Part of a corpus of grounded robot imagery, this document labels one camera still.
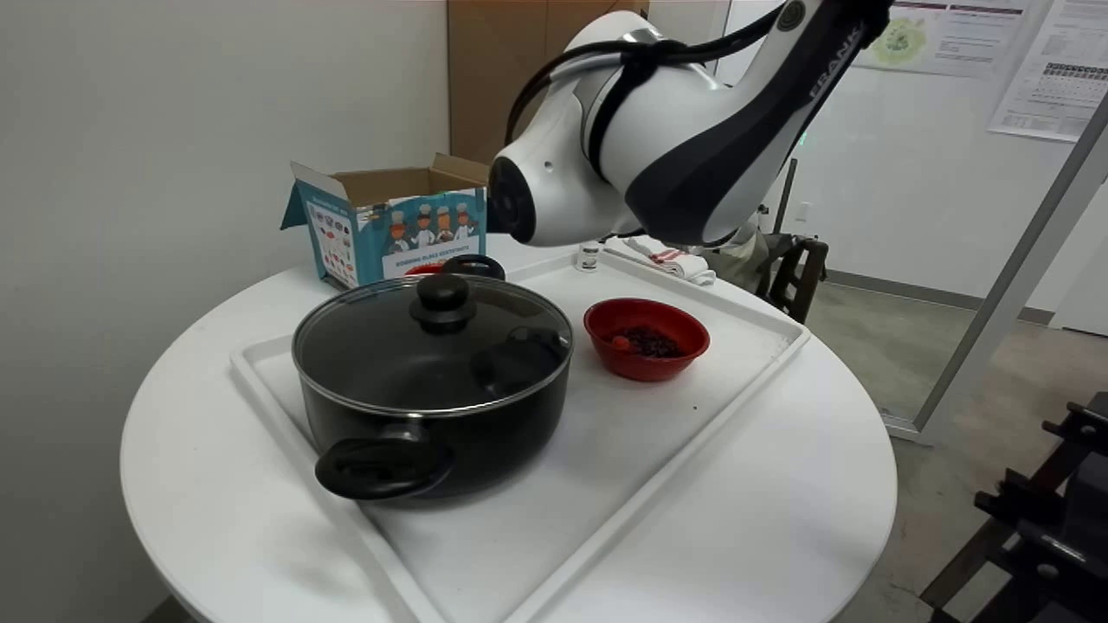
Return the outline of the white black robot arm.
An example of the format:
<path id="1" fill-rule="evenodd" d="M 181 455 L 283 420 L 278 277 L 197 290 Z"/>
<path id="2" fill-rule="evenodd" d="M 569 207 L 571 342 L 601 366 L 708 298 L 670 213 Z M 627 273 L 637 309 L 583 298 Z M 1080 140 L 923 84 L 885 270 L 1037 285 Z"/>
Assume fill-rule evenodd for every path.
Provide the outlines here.
<path id="1" fill-rule="evenodd" d="M 525 246 L 649 234 L 721 246 L 749 224 L 892 0 L 784 0 L 713 42 L 588 20 L 516 95 L 487 229 Z"/>

